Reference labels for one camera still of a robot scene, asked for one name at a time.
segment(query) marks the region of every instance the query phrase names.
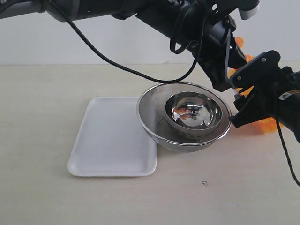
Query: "small black speck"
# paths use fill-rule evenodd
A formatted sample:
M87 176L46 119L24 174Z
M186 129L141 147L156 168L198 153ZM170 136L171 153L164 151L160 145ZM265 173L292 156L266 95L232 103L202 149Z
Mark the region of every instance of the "small black speck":
M204 186L208 186L208 182L207 181L202 181L202 184L204 185Z

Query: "stainless steel bowl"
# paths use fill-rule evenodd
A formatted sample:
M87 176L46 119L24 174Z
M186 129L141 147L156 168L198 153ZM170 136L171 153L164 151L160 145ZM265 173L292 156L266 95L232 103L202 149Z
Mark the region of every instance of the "stainless steel bowl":
M222 111L216 129L198 138L182 135L169 125L165 116L165 104L172 96L181 92L200 93L213 99ZM224 137L230 129L231 111L228 105L210 90L196 84L179 82L158 84L145 91L136 106L137 117L148 135L163 147L179 152L195 152L207 148Z
M184 91L167 99L165 117L170 126L190 138L212 133L222 119L220 105L211 97Z

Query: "white plastic tray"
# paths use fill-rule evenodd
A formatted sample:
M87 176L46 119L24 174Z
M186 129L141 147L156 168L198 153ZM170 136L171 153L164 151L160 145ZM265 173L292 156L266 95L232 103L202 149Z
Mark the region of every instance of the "white plastic tray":
M136 115L137 97L97 97L88 104L68 170L80 177L138 177L157 166L157 144Z

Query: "white table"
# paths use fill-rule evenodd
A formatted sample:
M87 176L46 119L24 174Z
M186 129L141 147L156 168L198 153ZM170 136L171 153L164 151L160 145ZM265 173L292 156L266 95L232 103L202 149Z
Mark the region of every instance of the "white table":
M174 79L189 65L132 67ZM293 68L300 70L300 64ZM187 81L211 87L200 69ZM0 224L299 223L300 188L278 134L260 135L251 125L232 128L196 153L159 148L149 177L70 175L67 163L88 102L96 96L139 96L152 85L111 66L0 67ZM222 96L233 108L233 92ZM300 176L300 144L286 129L284 135Z

